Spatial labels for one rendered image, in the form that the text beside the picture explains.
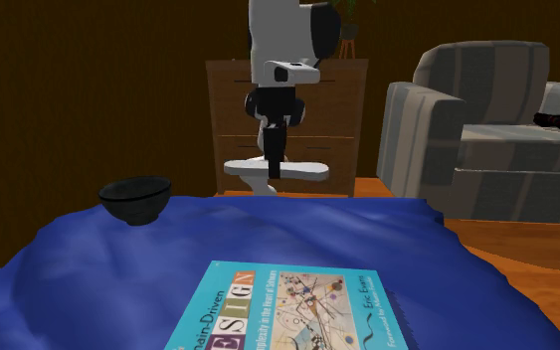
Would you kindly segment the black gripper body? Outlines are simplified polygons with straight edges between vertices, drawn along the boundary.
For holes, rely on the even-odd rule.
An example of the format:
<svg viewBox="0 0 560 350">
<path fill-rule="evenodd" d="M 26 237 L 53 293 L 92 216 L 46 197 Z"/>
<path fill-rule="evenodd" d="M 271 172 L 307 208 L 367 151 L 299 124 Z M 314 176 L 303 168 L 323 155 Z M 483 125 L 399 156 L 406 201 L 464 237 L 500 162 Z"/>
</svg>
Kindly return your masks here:
<svg viewBox="0 0 560 350">
<path fill-rule="evenodd" d="M 245 98 L 245 112 L 260 122 L 260 128 L 299 125 L 305 116 L 305 103 L 295 95 L 295 87 L 256 87 Z"/>
</svg>

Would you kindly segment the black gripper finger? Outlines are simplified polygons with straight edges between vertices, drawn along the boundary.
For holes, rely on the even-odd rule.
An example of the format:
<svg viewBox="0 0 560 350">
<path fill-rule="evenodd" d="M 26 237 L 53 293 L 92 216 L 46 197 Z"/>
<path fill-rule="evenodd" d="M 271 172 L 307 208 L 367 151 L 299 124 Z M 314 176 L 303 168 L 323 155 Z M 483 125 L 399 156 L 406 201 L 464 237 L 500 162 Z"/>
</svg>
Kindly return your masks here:
<svg viewBox="0 0 560 350">
<path fill-rule="evenodd" d="M 269 164 L 269 178 L 280 178 L 280 164 L 284 161 L 286 124 L 282 117 L 274 117 L 265 128 L 265 159 Z"/>
</svg>

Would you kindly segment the brown wooden chest of drawers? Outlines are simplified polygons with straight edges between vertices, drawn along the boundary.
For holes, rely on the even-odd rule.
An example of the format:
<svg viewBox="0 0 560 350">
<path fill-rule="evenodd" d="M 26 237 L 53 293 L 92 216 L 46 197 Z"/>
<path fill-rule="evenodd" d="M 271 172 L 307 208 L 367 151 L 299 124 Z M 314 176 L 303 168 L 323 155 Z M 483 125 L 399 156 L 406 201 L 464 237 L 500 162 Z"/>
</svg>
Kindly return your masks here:
<svg viewBox="0 0 560 350">
<path fill-rule="evenodd" d="M 217 191 L 247 191 L 239 177 L 224 172 L 228 160 L 260 156 L 260 122 L 245 112 L 245 98 L 255 88 L 248 60 L 206 63 L 213 129 Z M 291 161 L 321 162 L 329 176 L 321 182 L 281 179 L 270 184 L 280 192 L 354 194 L 359 137 L 368 61 L 325 60 L 320 82 L 299 85 L 296 96 L 305 102 L 303 122 L 287 131 L 285 154 Z"/>
</svg>

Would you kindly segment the potted plant on wooden stand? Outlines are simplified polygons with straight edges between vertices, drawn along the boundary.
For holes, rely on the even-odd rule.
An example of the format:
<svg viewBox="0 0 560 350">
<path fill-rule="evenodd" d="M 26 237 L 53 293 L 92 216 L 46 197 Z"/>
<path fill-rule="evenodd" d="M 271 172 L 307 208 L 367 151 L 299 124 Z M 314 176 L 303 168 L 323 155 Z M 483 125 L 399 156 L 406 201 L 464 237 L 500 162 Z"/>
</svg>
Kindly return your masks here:
<svg viewBox="0 0 560 350">
<path fill-rule="evenodd" d="M 354 14 L 356 12 L 358 0 L 330 0 L 331 4 L 345 12 L 346 21 L 343 21 L 340 29 L 340 49 L 339 59 L 356 58 L 355 39 L 359 31 L 359 26 L 354 23 Z"/>
</svg>

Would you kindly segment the black bowl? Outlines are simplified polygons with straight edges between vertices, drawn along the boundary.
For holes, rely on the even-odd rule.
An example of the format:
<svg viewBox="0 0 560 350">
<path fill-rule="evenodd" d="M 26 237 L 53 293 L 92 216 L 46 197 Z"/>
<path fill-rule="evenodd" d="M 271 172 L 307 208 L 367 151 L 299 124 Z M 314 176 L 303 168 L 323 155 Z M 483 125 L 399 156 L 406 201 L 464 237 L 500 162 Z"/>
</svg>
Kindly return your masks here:
<svg viewBox="0 0 560 350">
<path fill-rule="evenodd" d="M 105 185 L 98 193 L 105 209 L 130 226 L 158 219 L 171 197 L 171 181 L 162 176 L 138 176 Z"/>
</svg>

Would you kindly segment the cyan book with abstract picture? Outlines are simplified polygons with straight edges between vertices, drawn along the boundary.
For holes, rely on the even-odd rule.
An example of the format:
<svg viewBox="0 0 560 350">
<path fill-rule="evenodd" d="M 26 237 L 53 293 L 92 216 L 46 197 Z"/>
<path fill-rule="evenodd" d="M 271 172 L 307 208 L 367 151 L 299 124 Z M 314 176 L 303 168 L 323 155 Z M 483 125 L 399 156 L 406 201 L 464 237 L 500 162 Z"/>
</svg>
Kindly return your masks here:
<svg viewBox="0 0 560 350">
<path fill-rule="evenodd" d="M 164 350 L 409 350 L 378 273 L 210 263 Z"/>
</svg>

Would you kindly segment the bed with blue cover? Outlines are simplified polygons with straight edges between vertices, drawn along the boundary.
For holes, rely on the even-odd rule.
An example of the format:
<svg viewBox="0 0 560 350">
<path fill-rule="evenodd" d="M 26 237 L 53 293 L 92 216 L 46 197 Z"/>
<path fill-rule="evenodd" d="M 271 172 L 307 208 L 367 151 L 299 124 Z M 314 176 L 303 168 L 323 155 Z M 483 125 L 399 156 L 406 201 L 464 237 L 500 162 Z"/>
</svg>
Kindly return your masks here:
<svg viewBox="0 0 560 350">
<path fill-rule="evenodd" d="M 163 350 L 213 261 L 363 268 L 409 350 L 560 350 L 560 331 L 419 199 L 174 197 L 132 227 L 94 207 L 0 268 L 0 350 Z"/>
</svg>

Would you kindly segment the grey striped sofa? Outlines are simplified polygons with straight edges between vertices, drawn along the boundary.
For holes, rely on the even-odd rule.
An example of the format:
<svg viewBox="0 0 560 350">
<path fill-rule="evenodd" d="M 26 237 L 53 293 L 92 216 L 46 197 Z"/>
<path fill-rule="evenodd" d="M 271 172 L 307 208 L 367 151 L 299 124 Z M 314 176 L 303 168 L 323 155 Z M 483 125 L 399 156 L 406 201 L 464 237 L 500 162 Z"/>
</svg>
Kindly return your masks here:
<svg viewBox="0 0 560 350">
<path fill-rule="evenodd" d="M 560 224 L 560 83 L 524 41 L 442 44 L 389 85 L 377 174 L 452 219 Z"/>
</svg>

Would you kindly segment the white rounded pedestal stand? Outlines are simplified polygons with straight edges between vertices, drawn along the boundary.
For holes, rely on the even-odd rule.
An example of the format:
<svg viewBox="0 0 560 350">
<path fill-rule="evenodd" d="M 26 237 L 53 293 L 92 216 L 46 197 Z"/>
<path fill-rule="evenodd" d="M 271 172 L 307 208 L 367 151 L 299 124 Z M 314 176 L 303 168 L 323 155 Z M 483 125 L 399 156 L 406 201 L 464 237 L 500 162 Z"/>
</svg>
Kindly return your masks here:
<svg viewBox="0 0 560 350">
<path fill-rule="evenodd" d="M 261 156 L 228 160 L 224 162 L 224 172 L 238 176 L 246 183 L 256 196 L 275 196 L 277 190 L 269 184 L 269 164 L 265 159 L 265 127 L 259 128 L 258 146 L 263 151 Z M 296 179 L 320 182 L 326 180 L 329 167 L 320 162 L 284 161 L 280 164 L 280 179 Z"/>
</svg>

